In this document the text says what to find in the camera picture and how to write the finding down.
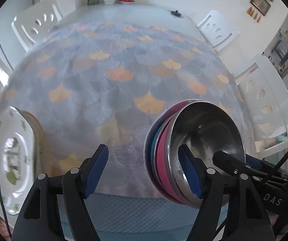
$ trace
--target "stainless steel bowl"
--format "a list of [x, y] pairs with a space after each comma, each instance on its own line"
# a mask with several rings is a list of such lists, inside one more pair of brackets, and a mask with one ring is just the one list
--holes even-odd
[[234, 121], [218, 106], [197, 101], [183, 107], [170, 121], [165, 141], [165, 163], [174, 190], [184, 195], [191, 205], [200, 207], [202, 200], [190, 190], [178, 159], [178, 148], [186, 144], [193, 155], [207, 167], [221, 173], [212, 161], [213, 154], [222, 150], [245, 162], [243, 142]]

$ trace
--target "stack of bowls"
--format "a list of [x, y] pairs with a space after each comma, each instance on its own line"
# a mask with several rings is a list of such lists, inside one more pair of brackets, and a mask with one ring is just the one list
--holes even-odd
[[181, 101], [154, 122], [144, 145], [145, 165], [153, 185], [166, 199], [199, 208], [202, 200], [191, 192], [178, 159], [182, 144], [207, 167], [224, 173], [213, 164], [213, 154], [221, 150], [245, 162], [243, 142], [230, 116], [205, 100]]

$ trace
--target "tablecloth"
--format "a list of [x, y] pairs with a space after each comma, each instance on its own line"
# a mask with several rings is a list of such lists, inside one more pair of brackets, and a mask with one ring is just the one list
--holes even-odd
[[5, 87], [0, 113], [15, 106], [39, 120], [54, 174], [78, 167], [104, 143], [110, 155], [96, 192], [159, 198], [144, 166], [145, 136], [167, 108], [199, 98], [226, 111], [246, 152], [256, 152], [238, 87], [207, 42], [154, 26], [92, 22], [36, 44]]

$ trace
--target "dining table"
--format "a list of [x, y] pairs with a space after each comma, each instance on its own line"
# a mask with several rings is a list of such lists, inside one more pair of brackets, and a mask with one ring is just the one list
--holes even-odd
[[[102, 240], [184, 240], [198, 208], [159, 194], [143, 146], [153, 122], [186, 99], [223, 109], [245, 152], [256, 153], [234, 78], [188, 17], [150, 5], [95, 5], [64, 17], [28, 52], [0, 96], [0, 114], [14, 106], [38, 119], [49, 141], [52, 176], [79, 167], [100, 144], [108, 146], [96, 193], [85, 200]], [[59, 207], [64, 233], [72, 238], [62, 197]]]

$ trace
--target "silver screw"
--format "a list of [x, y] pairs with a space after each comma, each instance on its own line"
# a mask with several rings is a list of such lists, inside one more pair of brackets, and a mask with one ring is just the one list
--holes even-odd
[[77, 174], [79, 172], [79, 168], [72, 168], [71, 173], [72, 174]]
[[38, 179], [40, 179], [40, 180], [44, 179], [45, 177], [46, 177], [46, 174], [44, 174], [44, 173], [41, 173], [38, 175]]
[[209, 173], [209, 174], [211, 174], [211, 175], [213, 175], [213, 174], [215, 174], [215, 169], [213, 169], [213, 168], [208, 168], [208, 169], [206, 170], [206, 172]]
[[249, 178], [246, 174], [241, 174], [240, 177], [243, 180], [247, 180]]

